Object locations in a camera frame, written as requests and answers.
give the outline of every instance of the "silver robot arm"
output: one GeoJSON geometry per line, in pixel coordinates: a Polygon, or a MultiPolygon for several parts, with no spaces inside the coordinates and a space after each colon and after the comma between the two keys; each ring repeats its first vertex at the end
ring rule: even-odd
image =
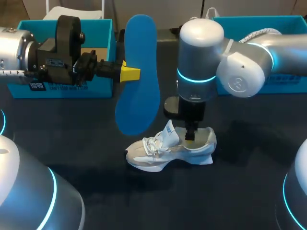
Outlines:
{"type": "Polygon", "coordinates": [[[272,73],[307,76],[307,34],[263,33],[245,43],[224,38],[220,24],[194,19],[180,31],[178,93],[190,102],[216,94],[215,81],[236,97],[259,92],[272,73]]]}

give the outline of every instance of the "black mount bracket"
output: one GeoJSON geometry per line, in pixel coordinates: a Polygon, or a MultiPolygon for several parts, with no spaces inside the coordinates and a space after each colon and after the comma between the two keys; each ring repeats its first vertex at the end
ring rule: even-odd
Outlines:
{"type": "Polygon", "coordinates": [[[180,96],[173,96],[166,99],[164,114],[169,119],[184,121],[187,130],[186,140],[194,140],[198,123],[203,120],[205,107],[205,102],[193,103],[180,96]]]}

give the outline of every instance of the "shoe heel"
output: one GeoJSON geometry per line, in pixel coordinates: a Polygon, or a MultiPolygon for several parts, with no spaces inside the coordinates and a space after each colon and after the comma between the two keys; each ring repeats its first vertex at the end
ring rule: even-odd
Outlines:
{"type": "Polygon", "coordinates": [[[210,155],[206,156],[200,156],[200,157],[189,157],[185,159],[186,162],[190,164],[199,164],[199,165],[205,165],[205,164],[212,164],[213,160],[210,155]]]}

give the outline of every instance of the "shoe sole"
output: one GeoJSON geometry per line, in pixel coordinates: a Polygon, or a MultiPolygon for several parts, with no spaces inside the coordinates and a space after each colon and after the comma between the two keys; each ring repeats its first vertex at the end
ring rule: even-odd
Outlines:
{"type": "MultiPolygon", "coordinates": [[[[187,163],[197,164],[197,165],[206,165],[206,164],[212,164],[213,163],[211,154],[206,155],[206,156],[189,157],[189,158],[186,158],[186,159],[178,159],[178,160],[182,160],[182,161],[185,161],[187,163]]],[[[156,166],[139,166],[139,165],[131,164],[128,161],[128,163],[130,165],[132,165],[133,167],[140,169],[140,170],[143,170],[143,171],[146,171],[146,172],[151,172],[151,173],[160,172],[170,162],[171,161],[167,161],[167,162],[164,162],[164,163],[156,165],[156,166]]]]}

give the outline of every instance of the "gray floor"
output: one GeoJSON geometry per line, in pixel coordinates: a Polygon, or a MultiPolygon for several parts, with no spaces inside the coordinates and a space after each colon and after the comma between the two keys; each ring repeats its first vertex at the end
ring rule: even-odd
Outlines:
{"type": "Polygon", "coordinates": [[[0,26],[16,28],[21,20],[29,20],[22,0],[0,0],[0,26]]]}

